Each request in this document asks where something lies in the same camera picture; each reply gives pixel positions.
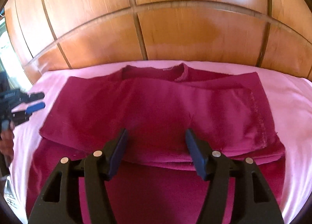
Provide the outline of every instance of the mattress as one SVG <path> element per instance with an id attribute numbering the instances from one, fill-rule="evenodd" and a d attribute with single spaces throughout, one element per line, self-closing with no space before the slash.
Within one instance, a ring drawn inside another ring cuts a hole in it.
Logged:
<path id="1" fill-rule="evenodd" d="M 39 129 L 68 77 L 92 78 L 108 75 L 126 65 L 168 68 L 180 63 L 182 61 L 135 61 L 45 73 L 30 92 L 43 91 L 46 94 L 46 108 L 14 131 L 15 156 L 10 166 L 11 181 L 22 208 L 26 207 L 32 155 L 41 141 Z M 290 223 L 312 191 L 312 184 L 309 182 L 312 174 L 312 83 L 303 78 L 251 66 L 197 61 L 184 63 L 195 69 L 219 73 L 258 73 L 270 103 L 276 132 L 286 148 L 286 170 L 280 208 L 285 223 Z"/>

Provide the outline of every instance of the silver screw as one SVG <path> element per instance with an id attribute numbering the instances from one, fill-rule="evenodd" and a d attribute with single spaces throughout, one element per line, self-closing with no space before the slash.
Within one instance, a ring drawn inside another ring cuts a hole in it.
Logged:
<path id="1" fill-rule="evenodd" d="M 220 157 L 221 153 L 219 151 L 213 151 L 213 156 L 214 157 Z"/>
<path id="2" fill-rule="evenodd" d="M 248 164 L 253 164 L 253 159 L 251 159 L 250 157 L 247 157 L 245 162 L 247 162 Z"/>
<path id="3" fill-rule="evenodd" d="M 63 164 L 67 163 L 68 161 L 69 161 L 69 159 L 68 159 L 67 157 L 63 157 L 63 158 L 60 160 L 60 162 L 63 163 Z"/>
<path id="4" fill-rule="evenodd" d="M 93 156 L 95 156 L 95 157 L 99 157 L 99 156 L 101 156 L 102 155 L 102 151 L 101 150 L 97 150 L 97 151 L 95 151 L 94 153 L 93 153 Z"/>

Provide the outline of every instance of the round metal rivet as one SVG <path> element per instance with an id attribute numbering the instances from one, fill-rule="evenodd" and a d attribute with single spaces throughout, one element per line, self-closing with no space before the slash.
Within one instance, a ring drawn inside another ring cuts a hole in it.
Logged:
<path id="1" fill-rule="evenodd" d="M 94 155 L 95 157 L 99 157 L 99 156 L 102 155 L 102 151 L 101 151 L 101 150 L 97 150 L 97 151 L 95 151 L 95 152 L 93 153 L 93 155 Z"/>
<path id="2" fill-rule="evenodd" d="M 213 156 L 214 157 L 220 157 L 221 153 L 219 151 L 213 151 Z"/>
<path id="3" fill-rule="evenodd" d="M 63 157 L 63 158 L 60 160 L 60 162 L 63 163 L 63 164 L 67 163 L 68 161 L 69 161 L 69 159 L 68 159 L 67 157 Z"/>
<path id="4" fill-rule="evenodd" d="M 253 159 L 251 159 L 250 157 L 247 157 L 245 160 L 248 164 L 253 164 Z"/>

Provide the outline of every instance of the window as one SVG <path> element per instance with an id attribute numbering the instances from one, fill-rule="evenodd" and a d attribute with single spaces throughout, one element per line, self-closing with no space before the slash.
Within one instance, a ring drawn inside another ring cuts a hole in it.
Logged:
<path id="1" fill-rule="evenodd" d="M 32 84 L 11 45 L 5 19 L 0 21 L 0 71 L 6 71 L 11 88 L 28 91 Z"/>

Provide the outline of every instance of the wooden wall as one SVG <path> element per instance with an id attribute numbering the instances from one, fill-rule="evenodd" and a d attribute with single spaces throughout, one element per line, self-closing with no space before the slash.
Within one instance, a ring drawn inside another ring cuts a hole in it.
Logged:
<path id="1" fill-rule="evenodd" d="M 312 78 L 312 13 L 304 0 L 9 0 L 5 16 L 33 83 L 49 70 L 143 59 Z"/>

